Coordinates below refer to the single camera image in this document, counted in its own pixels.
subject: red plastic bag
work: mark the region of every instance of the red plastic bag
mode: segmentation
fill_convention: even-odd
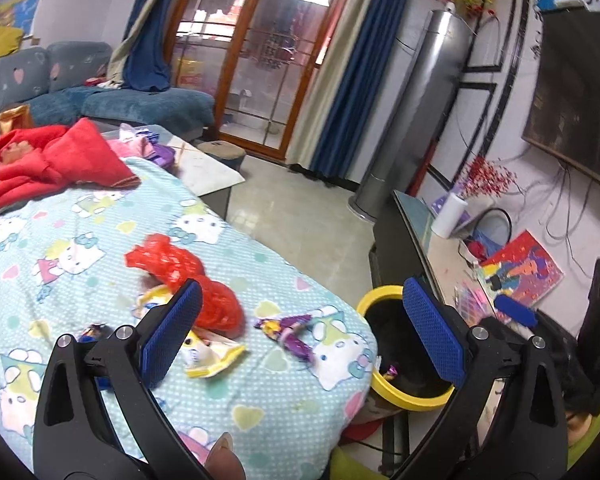
[[[174,294],[187,278],[205,273],[205,266],[197,256],[175,247],[166,235],[148,235],[144,246],[136,245],[124,257],[127,267],[150,272]]]
[[[126,266],[153,274],[175,294],[188,278],[202,288],[202,310],[195,325],[235,338],[244,330],[244,313],[238,298],[224,283],[205,276],[200,259],[189,251],[175,247],[166,235],[148,235],[143,246],[125,254]]]
[[[222,332],[233,339],[244,330],[242,308],[228,286],[214,282],[206,276],[195,276],[195,281],[202,288],[202,311],[195,320],[195,325],[212,332]]]

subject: blue sofa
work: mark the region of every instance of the blue sofa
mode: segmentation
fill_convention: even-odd
[[[213,97],[203,92],[83,86],[86,79],[106,72],[111,53],[106,43],[62,41],[1,57],[0,111],[29,104],[36,126],[70,126],[81,117],[111,124],[159,124],[185,140],[199,137],[204,126],[213,124]]]

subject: blue curtain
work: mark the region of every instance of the blue curtain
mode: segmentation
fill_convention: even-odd
[[[311,161],[324,177],[346,176],[400,26],[406,0],[371,0]]]
[[[146,0],[135,0],[126,25],[129,34]],[[164,91],[171,86],[171,67],[164,61],[164,23],[171,0],[157,0],[151,9],[138,39],[131,48],[122,77],[124,87],[145,92]]]

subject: light blue bedsheet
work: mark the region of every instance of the light blue bedsheet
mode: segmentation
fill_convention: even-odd
[[[69,189],[0,216],[0,433],[32,466],[35,407],[55,340],[93,322],[137,322],[146,273],[126,267],[124,254],[159,232],[230,286],[247,318],[248,353],[221,375],[191,379],[175,359],[153,390],[171,424],[201,459],[229,431],[249,479],[318,478],[369,388],[377,347],[368,324],[175,177],[145,160],[127,164],[142,179],[135,190]],[[306,312],[318,318],[305,335],[312,368],[253,328],[258,316]],[[126,452],[141,457],[113,395],[103,396]]]

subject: coffee table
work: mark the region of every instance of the coffee table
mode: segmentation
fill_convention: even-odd
[[[103,123],[97,126],[100,130],[105,129]],[[244,182],[244,177],[185,140],[174,136],[162,126],[148,124],[146,128],[160,134],[160,144],[176,150],[176,163],[171,173],[225,220],[231,198],[231,188]],[[118,130],[104,131],[102,136],[105,139],[117,139]]]

